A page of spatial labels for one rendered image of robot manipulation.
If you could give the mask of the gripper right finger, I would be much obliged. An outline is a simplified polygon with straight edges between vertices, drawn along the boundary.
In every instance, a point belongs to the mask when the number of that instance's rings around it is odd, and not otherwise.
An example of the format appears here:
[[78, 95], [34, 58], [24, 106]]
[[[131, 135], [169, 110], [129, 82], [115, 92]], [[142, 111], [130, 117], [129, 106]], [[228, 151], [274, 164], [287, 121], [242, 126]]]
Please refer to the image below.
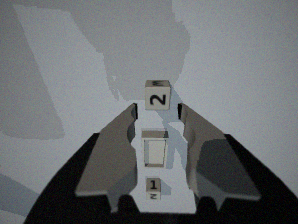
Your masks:
[[186, 104], [178, 103], [178, 118], [196, 208], [202, 196], [210, 196], [220, 215], [249, 224], [298, 224], [297, 196], [259, 159]]

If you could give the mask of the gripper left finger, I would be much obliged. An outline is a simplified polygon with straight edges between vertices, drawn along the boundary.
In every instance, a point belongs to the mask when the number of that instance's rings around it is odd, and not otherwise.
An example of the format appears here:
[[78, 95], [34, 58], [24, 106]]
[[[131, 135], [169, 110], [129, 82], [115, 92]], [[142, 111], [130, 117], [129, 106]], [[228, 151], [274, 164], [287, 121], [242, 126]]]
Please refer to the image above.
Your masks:
[[49, 181], [23, 224], [85, 224], [116, 212], [119, 197], [138, 183], [136, 119], [132, 103], [94, 133]]

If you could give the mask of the white cube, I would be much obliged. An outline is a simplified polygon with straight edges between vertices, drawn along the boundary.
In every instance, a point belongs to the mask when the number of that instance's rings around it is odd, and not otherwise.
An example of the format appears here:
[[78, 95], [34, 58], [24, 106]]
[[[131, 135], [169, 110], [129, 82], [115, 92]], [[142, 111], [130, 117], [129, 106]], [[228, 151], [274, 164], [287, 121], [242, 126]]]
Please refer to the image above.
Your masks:
[[169, 110], [171, 86], [168, 80], [146, 80], [145, 109]]
[[161, 200], [160, 178], [146, 179], [146, 200]]

